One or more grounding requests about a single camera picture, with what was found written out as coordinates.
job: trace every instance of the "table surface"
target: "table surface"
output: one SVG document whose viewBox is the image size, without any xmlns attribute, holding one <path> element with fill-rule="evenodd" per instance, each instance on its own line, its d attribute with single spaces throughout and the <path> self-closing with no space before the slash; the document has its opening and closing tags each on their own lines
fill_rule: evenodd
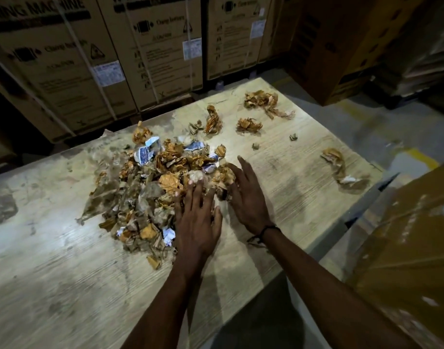
<svg viewBox="0 0 444 349">
<path fill-rule="evenodd" d="M 242 155 L 253 165 L 277 225 L 310 248 L 382 173 L 281 93 L 277 107 L 295 110 L 294 119 L 271 120 L 262 109 L 245 109 L 245 92 L 259 89 L 276 92 L 255 79 L 146 125 L 163 139 L 175 137 L 188 132 L 189 122 L 205 122 L 207 105 L 214 105 L 223 128 L 207 143 L 224 144 L 228 161 L 239 165 Z M 259 134 L 236 132 L 238 119 L 247 117 L 263 123 Z M 145 254 L 125 252 L 99 229 L 101 216 L 83 226 L 75 220 L 94 190 L 95 160 L 131 143 L 133 129 L 0 176 L 0 349 L 118 348 L 165 281 L 170 261 L 154 271 Z M 289 140 L 293 133 L 298 140 Z M 341 150 L 349 174 L 369 175 L 366 189 L 336 183 L 320 157 L 328 147 Z M 226 202 L 219 203 L 222 235 L 185 316 L 182 348 L 200 346 L 280 272 L 265 249 L 246 244 L 248 232 Z"/>
</svg>

